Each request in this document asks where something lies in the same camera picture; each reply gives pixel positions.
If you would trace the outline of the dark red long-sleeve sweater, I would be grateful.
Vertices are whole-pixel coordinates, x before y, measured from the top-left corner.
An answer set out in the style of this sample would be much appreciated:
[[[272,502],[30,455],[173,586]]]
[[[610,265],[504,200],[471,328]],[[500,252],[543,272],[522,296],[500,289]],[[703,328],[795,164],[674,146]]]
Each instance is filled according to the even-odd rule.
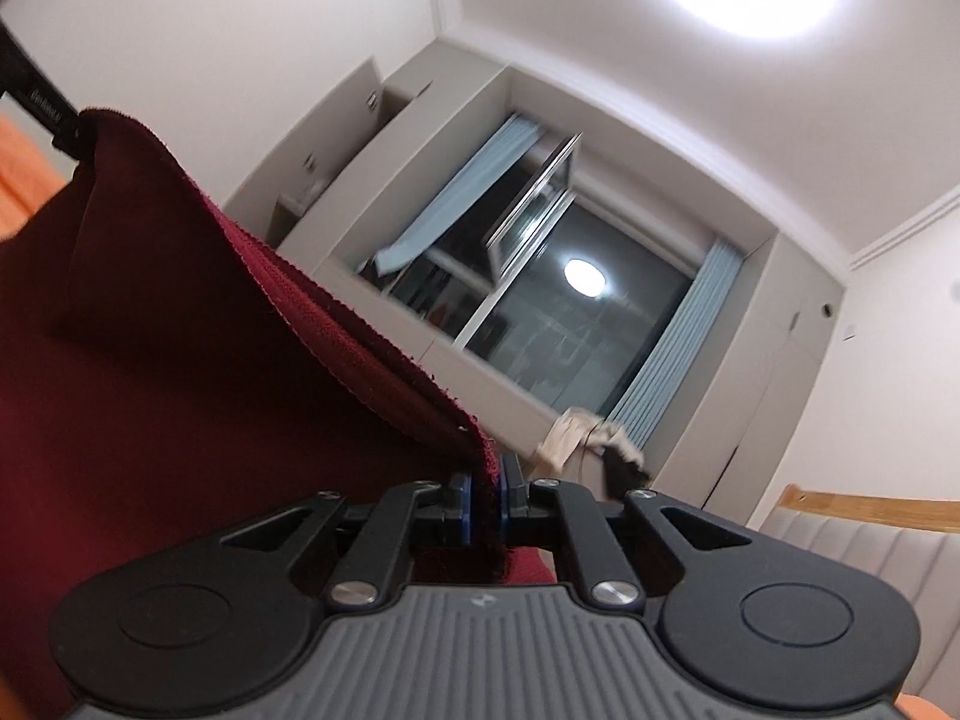
[[[114,110],[2,245],[2,674],[32,715],[70,688],[49,640],[70,590],[320,491],[373,504],[466,473],[477,419],[348,305],[208,200]]]

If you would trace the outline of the white cloth on sill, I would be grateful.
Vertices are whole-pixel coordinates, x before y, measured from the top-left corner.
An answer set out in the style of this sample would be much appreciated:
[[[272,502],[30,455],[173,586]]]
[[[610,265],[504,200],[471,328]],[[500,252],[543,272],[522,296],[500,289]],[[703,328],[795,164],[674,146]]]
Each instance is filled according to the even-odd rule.
[[[540,440],[532,463],[545,466],[554,475],[561,475],[568,460],[579,450],[601,454],[605,449],[619,452],[623,460],[644,470],[644,455],[618,422],[608,421],[583,408],[568,408],[553,421]]]

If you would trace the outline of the black cloth on sill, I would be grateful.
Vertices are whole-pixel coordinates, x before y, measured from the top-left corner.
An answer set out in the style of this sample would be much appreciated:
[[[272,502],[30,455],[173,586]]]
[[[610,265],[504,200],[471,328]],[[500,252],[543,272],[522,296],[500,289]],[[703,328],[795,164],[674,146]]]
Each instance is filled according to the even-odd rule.
[[[636,461],[624,457],[615,447],[607,447],[601,455],[604,467],[605,497],[625,502],[631,491],[646,489],[651,475]]]

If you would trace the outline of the orange duvet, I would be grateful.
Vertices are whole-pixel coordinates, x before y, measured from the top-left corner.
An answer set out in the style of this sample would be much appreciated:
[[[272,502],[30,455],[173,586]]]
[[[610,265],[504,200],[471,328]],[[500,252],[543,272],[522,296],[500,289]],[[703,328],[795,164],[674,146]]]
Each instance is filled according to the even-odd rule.
[[[0,239],[13,238],[67,185],[47,156],[10,117],[0,119]]]

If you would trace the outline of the right light blue curtain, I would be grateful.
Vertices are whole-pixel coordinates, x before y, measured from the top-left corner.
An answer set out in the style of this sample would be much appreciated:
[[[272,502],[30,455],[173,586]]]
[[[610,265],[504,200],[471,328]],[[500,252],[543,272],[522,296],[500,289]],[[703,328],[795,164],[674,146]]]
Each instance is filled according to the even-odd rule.
[[[743,254],[717,238],[674,312],[654,325],[654,338],[617,380],[604,405],[607,417],[643,450],[700,354],[743,264]]]

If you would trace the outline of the light blue curtain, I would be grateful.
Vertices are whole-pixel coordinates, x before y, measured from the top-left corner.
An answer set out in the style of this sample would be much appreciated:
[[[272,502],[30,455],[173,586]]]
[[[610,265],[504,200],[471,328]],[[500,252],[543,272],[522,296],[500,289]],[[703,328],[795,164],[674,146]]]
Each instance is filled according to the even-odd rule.
[[[542,133],[544,127],[539,122],[512,114],[443,185],[407,229],[391,245],[374,254],[376,275],[388,277],[404,270],[430,249],[540,140]]]
[[[674,312],[654,325],[654,338],[617,380],[604,405],[607,417],[643,450],[700,354],[743,264],[743,254],[717,238]]]

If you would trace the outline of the open window sash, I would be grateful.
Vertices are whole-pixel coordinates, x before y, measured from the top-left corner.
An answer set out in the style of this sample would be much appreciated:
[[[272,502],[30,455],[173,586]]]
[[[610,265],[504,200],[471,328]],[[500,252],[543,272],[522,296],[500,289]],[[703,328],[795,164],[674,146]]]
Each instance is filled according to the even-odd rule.
[[[488,268],[495,283],[505,281],[508,273],[547,229],[548,218],[569,192],[581,133],[566,137],[508,203],[498,221],[483,239]]]

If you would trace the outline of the left light blue curtain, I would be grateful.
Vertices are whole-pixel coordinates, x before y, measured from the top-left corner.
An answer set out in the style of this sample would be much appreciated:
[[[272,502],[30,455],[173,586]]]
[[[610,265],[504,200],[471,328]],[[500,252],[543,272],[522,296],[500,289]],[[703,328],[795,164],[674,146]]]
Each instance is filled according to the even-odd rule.
[[[376,275],[388,277],[404,270],[430,249],[540,140],[542,133],[544,127],[539,122],[512,114],[443,185],[407,229],[391,245],[374,254]]]

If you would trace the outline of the grey padded wooden headboard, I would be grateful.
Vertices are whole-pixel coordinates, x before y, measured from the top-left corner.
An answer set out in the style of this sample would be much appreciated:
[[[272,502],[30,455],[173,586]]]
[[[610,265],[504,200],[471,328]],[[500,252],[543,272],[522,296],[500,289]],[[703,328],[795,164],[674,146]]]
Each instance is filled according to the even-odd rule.
[[[958,504],[804,491],[791,484],[760,532],[895,587],[921,624],[905,691],[958,713]]]

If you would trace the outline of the grey wardrobe window surround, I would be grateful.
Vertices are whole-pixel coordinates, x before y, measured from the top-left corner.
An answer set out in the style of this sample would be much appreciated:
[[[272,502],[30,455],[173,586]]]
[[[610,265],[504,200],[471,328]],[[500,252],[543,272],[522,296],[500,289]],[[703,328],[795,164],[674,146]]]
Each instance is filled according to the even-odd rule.
[[[512,114],[540,140],[404,270],[391,245]],[[483,239],[548,155],[581,133],[569,192],[505,281]],[[745,522],[811,396],[843,286],[737,195],[527,71],[436,41],[392,75],[356,67],[224,207],[420,364],[508,449],[532,457],[568,408],[608,395],[717,238],[742,268],[641,450],[659,491]]]

